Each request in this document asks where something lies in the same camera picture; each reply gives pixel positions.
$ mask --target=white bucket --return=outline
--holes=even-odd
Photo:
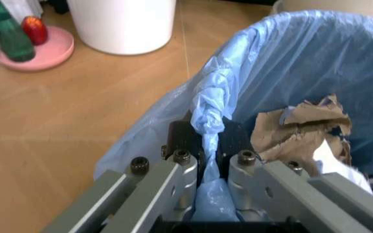
[[[171,38],[176,0],[67,0],[77,32],[107,53],[140,54]]]

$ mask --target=white cloth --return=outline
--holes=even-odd
[[[11,13],[11,15],[19,22],[26,16],[41,17],[43,12],[38,0],[0,0]]]
[[[373,195],[371,186],[362,173],[338,161],[334,157],[326,140],[313,152],[313,159],[316,161],[318,169],[322,174],[336,172]]]

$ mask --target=metal bolt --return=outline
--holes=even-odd
[[[301,175],[303,168],[299,166],[299,163],[296,161],[288,162],[288,167],[292,169],[296,174]]]
[[[149,160],[145,157],[136,157],[130,162],[130,169],[135,175],[145,175],[149,171]]]
[[[179,165],[187,165],[189,164],[189,161],[191,160],[191,155],[189,154],[189,151],[184,149],[176,150],[173,153],[173,161],[178,163]]]
[[[161,146],[161,158],[163,159],[163,160],[166,160],[166,149],[167,149],[167,145],[163,145],[163,146]]]
[[[255,154],[251,150],[242,150],[238,153],[238,164],[251,166],[255,163]]]

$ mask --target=white container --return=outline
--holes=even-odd
[[[308,9],[343,11],[373,16],[373,0],[280,0],[276,2],[272,13]]]
[[[176,0],[67,0],[77,32],[107,53],[141,54],[171,38]]]

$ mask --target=red apple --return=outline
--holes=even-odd
[[[46,42],[48,37],[47,27],[40,18],[27,16],[22,21],[21,27],[34,45],[41,45]]]

